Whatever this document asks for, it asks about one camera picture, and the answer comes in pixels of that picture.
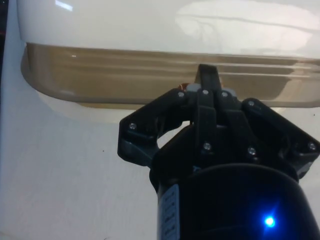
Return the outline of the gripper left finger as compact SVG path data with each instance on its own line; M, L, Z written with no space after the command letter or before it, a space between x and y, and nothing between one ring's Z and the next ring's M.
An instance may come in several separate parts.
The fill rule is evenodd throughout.
M119 123L118 156L126 162L156 168L191 164L212 155L217 142L217 68L200 64L198 84L173 88Z

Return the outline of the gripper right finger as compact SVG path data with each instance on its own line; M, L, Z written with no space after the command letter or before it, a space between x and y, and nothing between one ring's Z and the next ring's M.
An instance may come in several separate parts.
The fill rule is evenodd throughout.
M242 162L302 179L320 155L320 143L256 98L238 100L214 76L214 103Z

